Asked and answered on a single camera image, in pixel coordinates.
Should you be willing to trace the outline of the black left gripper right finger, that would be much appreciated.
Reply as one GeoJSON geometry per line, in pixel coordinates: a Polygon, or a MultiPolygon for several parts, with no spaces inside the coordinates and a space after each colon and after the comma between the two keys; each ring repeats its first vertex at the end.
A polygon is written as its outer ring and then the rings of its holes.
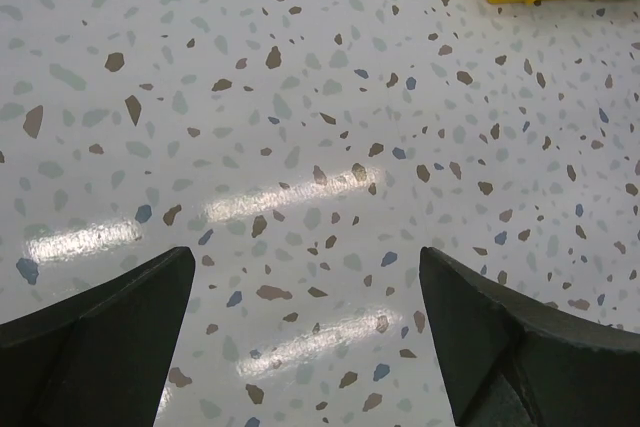
{"type": "Polygon", "coordinates": [[[636,426],[639,337],[424,247],[419,280],[458,426],[636,426]]]}

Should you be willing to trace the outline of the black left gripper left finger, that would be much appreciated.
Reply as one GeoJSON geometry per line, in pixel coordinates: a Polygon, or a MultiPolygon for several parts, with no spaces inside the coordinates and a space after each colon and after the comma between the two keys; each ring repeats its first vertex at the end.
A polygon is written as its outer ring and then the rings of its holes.
{"type": "Polygon", "coordinates": [[[3,324],[2,425],[153,425],[194,274],[175,247],[3,324]]]}

